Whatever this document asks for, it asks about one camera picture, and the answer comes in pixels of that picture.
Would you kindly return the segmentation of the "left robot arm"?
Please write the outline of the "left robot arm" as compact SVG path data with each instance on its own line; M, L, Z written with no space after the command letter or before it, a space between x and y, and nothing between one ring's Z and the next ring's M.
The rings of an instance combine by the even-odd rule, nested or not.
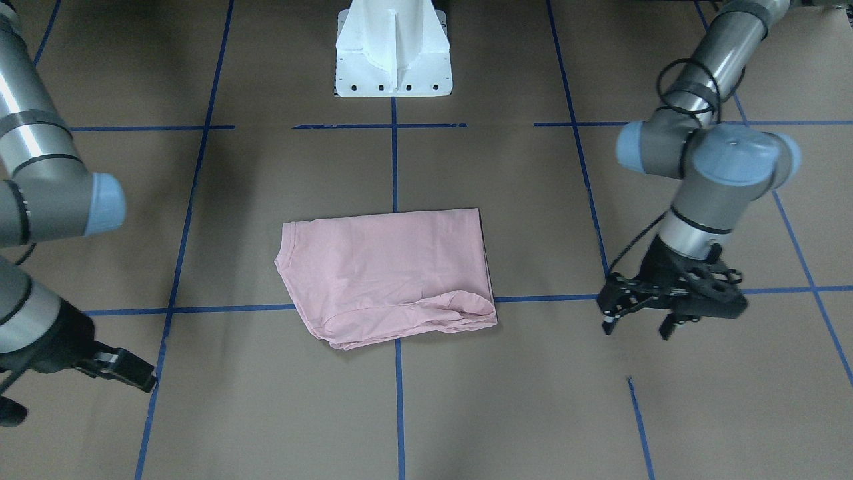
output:
M668 209L652 222L654 236L638 273L610 269L596 301L602 328L645 308L666 312L659 334L703 318L735 319L748 307L742 273L722 259L737 222L753 201L785 185L802 162L799 146L781 133L722 121L723 105L772 27L802 1L728 1L680 73L663 87L650 119L628 123L616 160L634 172L680 181Z

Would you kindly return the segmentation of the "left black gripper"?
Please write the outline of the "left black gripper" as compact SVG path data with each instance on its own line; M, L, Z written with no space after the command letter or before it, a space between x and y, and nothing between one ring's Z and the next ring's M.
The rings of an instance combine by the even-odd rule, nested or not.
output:
M612 335L619 319L645 308L651 296L658 297L656 303L662 309L671 311L658 328L664 341L669 341L680 326L700 322L700 316L676 312L676 302L688 294L683 280L679 279L677 255L686 257L671 249L656 235L633 279L619 273L607 274L605 285L595 298L604 315L601 327L605 335Z

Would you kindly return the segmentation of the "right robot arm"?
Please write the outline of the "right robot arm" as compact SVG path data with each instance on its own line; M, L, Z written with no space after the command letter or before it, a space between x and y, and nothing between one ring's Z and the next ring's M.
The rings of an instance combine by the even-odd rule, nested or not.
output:
M21 34L2 2L2 247L89 237L122 226L124 189L83 164ZM76 369L150 392L155 368L122 347L95 340L94 322L8 259L2 260L2 368L57 373Z

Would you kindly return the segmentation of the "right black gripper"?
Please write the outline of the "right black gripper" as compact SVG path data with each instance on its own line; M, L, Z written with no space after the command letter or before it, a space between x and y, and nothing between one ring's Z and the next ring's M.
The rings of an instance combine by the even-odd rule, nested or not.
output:
M157 385L155 366L122 347L95 340L95 324L62 299L56 320L30 346L2 353L2 372L58 373L83 361L83 373L92 379L115 380L149 394Z

